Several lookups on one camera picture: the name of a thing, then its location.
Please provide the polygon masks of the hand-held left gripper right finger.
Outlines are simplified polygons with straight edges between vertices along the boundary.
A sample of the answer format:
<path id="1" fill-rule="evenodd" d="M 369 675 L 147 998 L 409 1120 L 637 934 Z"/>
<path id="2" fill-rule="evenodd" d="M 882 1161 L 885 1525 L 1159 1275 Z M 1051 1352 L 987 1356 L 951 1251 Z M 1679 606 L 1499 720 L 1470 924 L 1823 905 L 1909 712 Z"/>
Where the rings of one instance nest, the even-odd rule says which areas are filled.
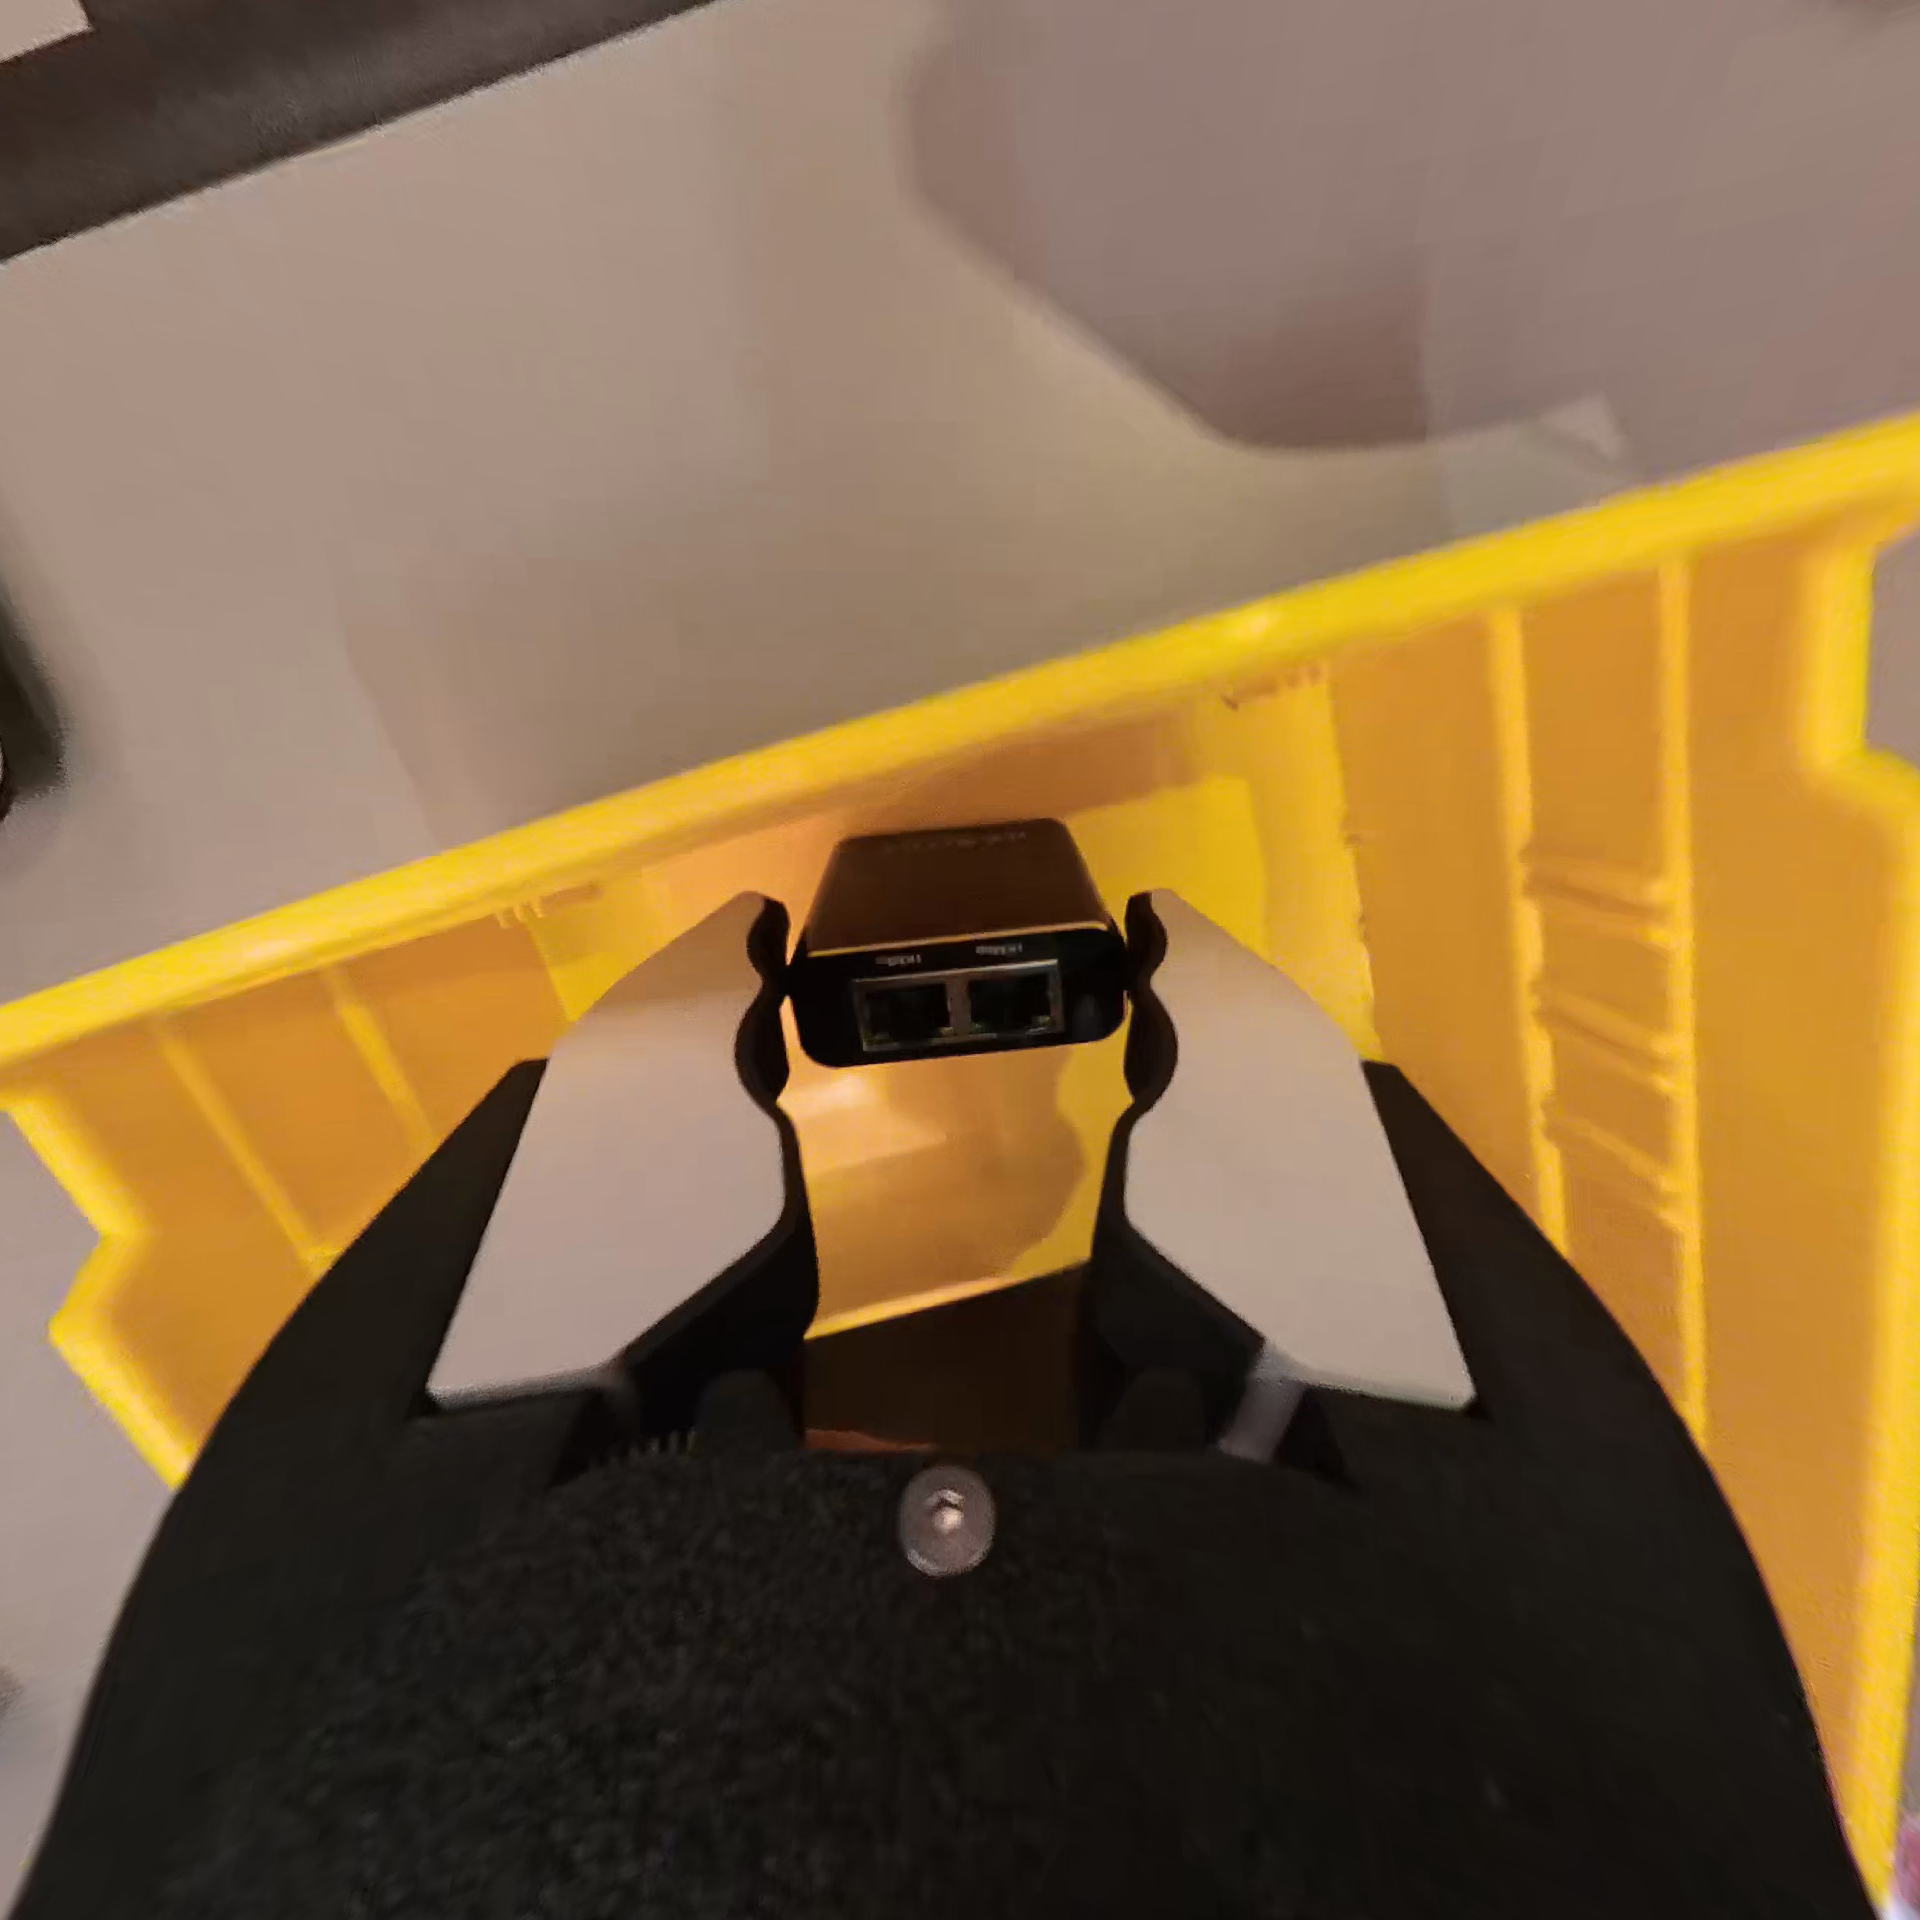
<path id="1" fill-rule="evenodd" d="M 1275 1456 L 1310 1392 L 1463 1412 L 1475 1381 L 1365 1061 L 1171 889 L 1124 915 L 1126 1107 L 1089 1261 L 1097 1425 Z"/>

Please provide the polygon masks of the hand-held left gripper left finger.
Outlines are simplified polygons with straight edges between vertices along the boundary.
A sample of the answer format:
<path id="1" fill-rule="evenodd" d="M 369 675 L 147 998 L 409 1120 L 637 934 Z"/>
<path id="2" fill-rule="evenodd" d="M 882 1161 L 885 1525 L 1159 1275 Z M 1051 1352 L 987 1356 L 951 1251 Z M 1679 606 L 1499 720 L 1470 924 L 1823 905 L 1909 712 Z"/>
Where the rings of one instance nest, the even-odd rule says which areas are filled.
<path id="1" fill-rule="evenodd" d="M 446 1408 L 602 1387 L 690 1411 L 782 1371 L 820 1304 L 779 1096 L 783 907 L 735 893 L 551 1049 L 428 1392 Z"/>

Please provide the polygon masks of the black ethernet adapter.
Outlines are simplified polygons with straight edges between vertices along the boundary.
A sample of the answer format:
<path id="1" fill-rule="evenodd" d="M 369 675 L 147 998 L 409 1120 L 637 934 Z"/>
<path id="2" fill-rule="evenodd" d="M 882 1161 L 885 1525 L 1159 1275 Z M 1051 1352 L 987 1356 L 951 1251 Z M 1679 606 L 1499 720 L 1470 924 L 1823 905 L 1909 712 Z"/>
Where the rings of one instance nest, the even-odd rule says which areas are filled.
<path id="1" fill-rule="evenodd" d="M 1103 1043 L 1129 1011 L 1126 941 L 1049 819 L 841 841 L 783 981 L 828 1070 Z"/>

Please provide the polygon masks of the yellow storage bin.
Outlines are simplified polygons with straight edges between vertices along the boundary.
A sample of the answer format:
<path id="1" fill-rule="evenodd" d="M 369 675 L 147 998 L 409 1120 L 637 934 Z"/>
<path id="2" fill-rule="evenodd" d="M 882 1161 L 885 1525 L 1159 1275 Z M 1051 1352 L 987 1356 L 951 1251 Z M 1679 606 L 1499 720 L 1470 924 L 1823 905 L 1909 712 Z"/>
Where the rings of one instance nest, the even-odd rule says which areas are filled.
<path id="1" fill-rule="evenodd" d="M 761 745 L 5 1005 L 99 1241 L 45 1330 L 178 1483 L 519 1058 L 852 832 L 1051 817 L 1406 1078 L 1662 1381 L 1866 1884 L 1916 1610 L 1916 770 L 1866 744 L 1916 417 Z"/>

